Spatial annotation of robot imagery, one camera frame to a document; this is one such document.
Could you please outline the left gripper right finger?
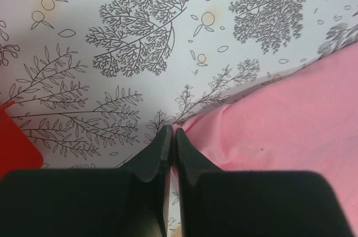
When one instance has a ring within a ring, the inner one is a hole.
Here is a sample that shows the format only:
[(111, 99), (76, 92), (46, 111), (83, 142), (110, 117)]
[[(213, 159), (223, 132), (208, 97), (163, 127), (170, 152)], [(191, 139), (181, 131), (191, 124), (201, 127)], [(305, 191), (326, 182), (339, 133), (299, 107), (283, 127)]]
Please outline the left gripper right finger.
[(224, 171), (181, 129), (176, 166), (183, 236), (353, 236), (330, 186), (311, 171)]

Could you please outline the pink t shirt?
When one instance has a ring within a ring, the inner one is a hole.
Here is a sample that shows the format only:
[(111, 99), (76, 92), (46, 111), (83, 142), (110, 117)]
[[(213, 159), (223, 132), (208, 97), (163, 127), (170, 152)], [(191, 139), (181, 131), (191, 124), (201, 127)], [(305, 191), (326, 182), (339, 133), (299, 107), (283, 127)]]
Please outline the pink t shirt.
[(357, 227), (357, 44), (181, 129), (224, 170), (313, 170)]

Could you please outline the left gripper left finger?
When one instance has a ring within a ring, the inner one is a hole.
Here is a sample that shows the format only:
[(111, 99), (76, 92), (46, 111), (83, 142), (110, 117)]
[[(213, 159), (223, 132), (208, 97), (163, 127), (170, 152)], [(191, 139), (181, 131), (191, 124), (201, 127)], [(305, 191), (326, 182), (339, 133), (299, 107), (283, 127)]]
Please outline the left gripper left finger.
[(16, 170), (1, 179), (2, 236), (166, 236), (172, 128), (118, 168)]

